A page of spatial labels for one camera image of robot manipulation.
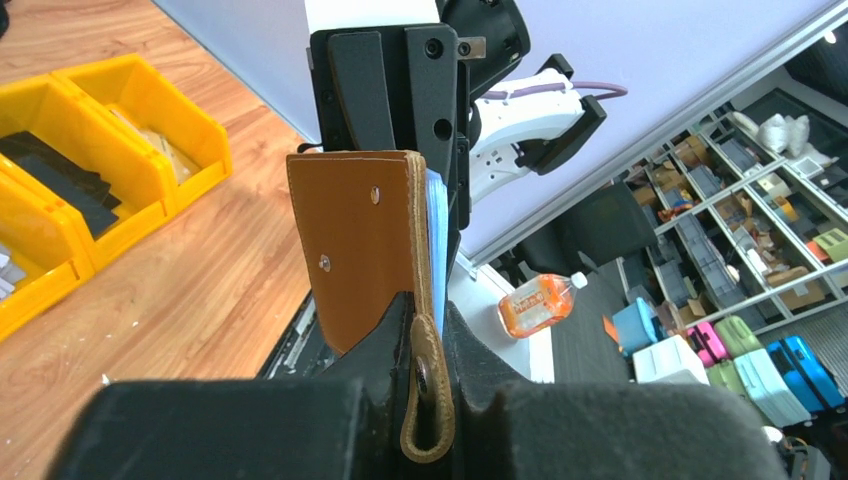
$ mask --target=plastic bottle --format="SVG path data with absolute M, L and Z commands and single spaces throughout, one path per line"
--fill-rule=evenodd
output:
M 498 302 L 506 333 L 527 338 L 563 320 L 574 308 L 574 294 L 588 283 L 580 272 L 571 278 L 542 274 L 518 287 Z

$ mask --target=wooden table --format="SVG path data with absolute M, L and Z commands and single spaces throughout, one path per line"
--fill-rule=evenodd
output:
M 285 165 L 299 139 L 150 0 L 7 6 L 0 83 L 139 52 L 227 128 L 235 170 L 0 343 L 0 479 L 41 478 L 103 375 L 255 375 L 309 289 Z

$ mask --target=pink suitcase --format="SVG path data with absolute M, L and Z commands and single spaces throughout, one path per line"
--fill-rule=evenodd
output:
M 730 358 L 721 339 L 713 330 L 711 323 L 704 322 L 689 329 L 689 343 L 698 354 L 704 367 L 710 368 L 725 358 Z

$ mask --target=brown leather wallet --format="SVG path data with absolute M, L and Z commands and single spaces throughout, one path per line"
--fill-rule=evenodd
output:
M 411 357 L 427 362 L 436 392 L 436 443 L 416 445 L 419 395 L 410 382 L 401 448 L 419 463 L 441 458 L 453 444 L 455 425 L 444 351 L 433 323 L 424 158 L 409 151 L 332 152 L 289 155 L 287 162 L 327 344 L 344 354 L 377 326 L 397 293 L 413 292 Z M 410 378 L 415 378 L 412 371 Z

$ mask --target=yellow plastic bin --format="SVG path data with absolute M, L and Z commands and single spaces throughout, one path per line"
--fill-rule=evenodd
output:
M 96 109 L 98 113 L 132 141 L 149 146 L 137 130 L 157 132 L 196 165 L 199 171 L 180 185 L 177 185 L 173 169 L 169 173 L 169 186 L 175 189 L 179 211 L 232 173 L 226 130 L 141 56 L 125 55 L 58 70 L 53 75 L 69 88 L 84 92 L 102 107 Z M 129 120 L 135 129 L 113 111 Z M 159 159 L 171 167 L 171 161 L 164 155 L 159 154 Z
M 68 209 L 0 174 L 0 244 L 26 273 L 0 300 L 0 341 L 94 275 Z
M 51 205 L 68 206 L 71 224 L 95 270 L 100 270 L 162 226 L 175 207 L 168 197 L 169 173 L 155 152 L 126 141 L 80 97 L 49 75 L 0 86 L 0 137 L 29 131 L 83 169 L 99 173 L 121 201 L 112 210 L 118 216 L 114 225 L 94 239 L 80 212 L 2 156 L 0 174 Z

